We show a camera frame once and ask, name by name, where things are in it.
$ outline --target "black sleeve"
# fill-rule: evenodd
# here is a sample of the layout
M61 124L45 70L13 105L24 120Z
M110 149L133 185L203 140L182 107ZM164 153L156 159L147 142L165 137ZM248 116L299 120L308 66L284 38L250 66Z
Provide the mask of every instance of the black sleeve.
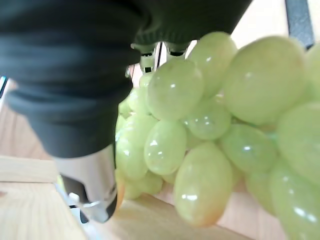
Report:
M7 102L50 155L81 157L114 142L143 22L129 0L0 1L0 76L18 85Z

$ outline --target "wooden surface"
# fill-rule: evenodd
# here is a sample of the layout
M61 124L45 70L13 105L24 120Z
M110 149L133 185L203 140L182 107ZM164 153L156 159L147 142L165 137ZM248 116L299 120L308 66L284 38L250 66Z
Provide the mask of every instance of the wooden surface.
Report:
M24 170L24 174L18 174L19 182L9 182L13 180L10 174L17 175L17 170L7 168L5 158L0 160L0 169L7 168L8 173L0 181L0 240L86 239L55 186L36 182L50 168L50 174L54 173L54 166L39 164L34 171L30 166L37 163L35 160L7 160ZM219 226L190 228L172 205L148 195L125 201L110 221L92 225L101 240L249 240Z
M0 182L53 183L57 175L55 163L51 160L0 156Z
M53 184L0 182L0 240L85 239Z

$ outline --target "grape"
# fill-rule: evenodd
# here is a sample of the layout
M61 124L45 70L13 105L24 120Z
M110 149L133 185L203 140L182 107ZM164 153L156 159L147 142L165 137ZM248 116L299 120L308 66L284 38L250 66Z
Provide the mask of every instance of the grape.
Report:
M118 107L119 114L122 115L125 119L131 116L131 108L128 105L128 98L120 102Z
M320 236L320 188L279 162L270 175L275 213L288 239L316 240Z
M204 81L196 65L173 59L159 67L147 88L147 104L160 120L179 120L200 101Z
M304 50L296 41L270 36L243 47L224 76L224 99L237 118L261 125L276 119L303 94Z
M118 115L115 125L115 132L119 132L119 130L124 126L126 119L122 115Z
M125 177L119 169L114 171L116 188L117 188L117 199L116 199L116 209L119 209L124 201L125 197Z
M228 158L246 173L265 172L275 164L274 143L260 130L244 124L233 124L220 140Z
M271 215L276 215L269 188L268 172L253 172L245 176L245 185L249 193Z
M150 130L157 122L158 121L152 116L138 113L134 114L125 121L123 129L121 130L121 137L125 135L129 143L143 148Z
M320 102L288 111L276 131L279 150L288 164L320 186Z
M57 177L56 183L62 188L64 192L66 192L64 180L60 175Z
M144 146L144 159L158 175L175 172L184 160L187 134L178 121L160 120L150 131Z
M148 171L145 177L136 181L135 184L141 192L154 195L161 191L163 180L161 176Z
M231 114L214 97L201 101L185 119L190 131L203 140L221 137L231 124Z
M224 213L233 188L231 166L213 142L186 155L173 187L175 208L195 227L213 225Z
M203 142L204 140L196 137L195 135L193 135L193 133L189 129L186 129L186 148L187 149L193 149Z
M320 43L306 53L306 78L309 80L308 93L313 100L320 100Z
M212 32L197 41L188 59L196 63L204 80L204 97L218 93L223 73L235 56L237 47L230 35L224 32Z
M136 186L135 182L125 182L124 199L133 200L141 196L141 190Z
M140 77L139 86L140 88L146 88L149 85L151 78L153 77L154 72L147 72Z
M169 184L175 184L177 172L171 173L169 175L162 175L163 180L165 180Z
M237 168L232 162L230 162L230 165L232 170L232 185L235 187L243 178L244 173L239 168Z
M136 147L123 135L119 138L115 147L116 167L129 180L142 179L148 171L144 159L144 149Z
M149 114L147 107L147 88L133 88L128 97L129 107L137 114Z

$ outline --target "green grape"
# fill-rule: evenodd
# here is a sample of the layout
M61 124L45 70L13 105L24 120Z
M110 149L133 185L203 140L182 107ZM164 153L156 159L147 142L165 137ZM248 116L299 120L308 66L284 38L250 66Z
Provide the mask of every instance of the green grape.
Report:
M200 101L204 81L196 65L173 59L159 67L147 88L147 104L160 120L179 120Z
M150 111L147 107L147 88L133 88L128 97L129 107L137 114L149 114Z
M288 239L320 237L320 188L279 162L270 175L273 207Z
M120 102L118 107L119 114L122 115L125 119L131 116L131 108L128 105L128 98Z
M270 36L243 47L224 75L225 104L237 118L269 123L303 94L304 50L295 40Z
M149 82L151 80L151 78L153 77L154 75L154 72L146 72L145 74L142 75L142 77L140 77L140 80L139 80L139 86L140 88L143 88L143 87L148 87L149 85Z
M118 115L115 125L115 132L119 132L120 129L124 126L126 119L122 115Z
M143 148L150 130L157 122L152 116L136 113L125 121L121 130L121 137L124 135L130 143Z
M232 183L235 187L244 177L244 173L239 168L237 168L232 162L230 162L230 165L232 170Z
M141 196L142 191L137 187L135 182L125 182L124 199L133 200Z
M174 204L184 221L195 227L215 224L232 193L232 169L213 142L186 155L173 187Z
M274 143L262 131L244 124L231 125L220 144L234 165L246 173L268 171L278 158Z
M163 180L161 176L148 171L143 179L135 182L135 185L141 192L154 195L161 191Z
M253 172L245 176L245 185L255 200L271 215L276 215L269 188L270 173Z
M115 147L116 167L125 175L126 179L142 179L148 171L143 147L135 146L123 135L119 138Z
M171 173L169 175L162 175L162 178L164 181L166 181L168 184L175 184L177 172Z
M309 81L308 92L311 100L320 100L320 43L315 44L306 53L306 78Z
M184 160L187 133L178 121L160 120L150 131L144 146L144 160L158 175L175 172Z
M202 100L185 119L190 131L203 140L221 137L231 125L231 114L214 97Z
M276 131L279 150L288 164L320 186L320 102L288 111Z
M197 41L188 59L193 61L202 73L205 98L218 93L223 74L237 50L230 35L224 32L211 32Z
M193 133L189 129L186 129L186 148L187 149L193 149L203 142L204 140L196 137L195 135L193 135Z
M56 183L59 185L59 187L62 188L62 190L64 192L66 192L64 180L62 179L62 177L60 175L57 177Z

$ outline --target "bunch of grapes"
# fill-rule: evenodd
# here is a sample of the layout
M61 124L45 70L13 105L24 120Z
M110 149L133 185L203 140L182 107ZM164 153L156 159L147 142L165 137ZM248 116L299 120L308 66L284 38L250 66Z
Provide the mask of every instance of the bunch of grapes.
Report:
M205 35L119 105L116 167L125 199L168 182L196 227L219 220L244 177L290 239L319 239L320 44L270 36L238 50Z

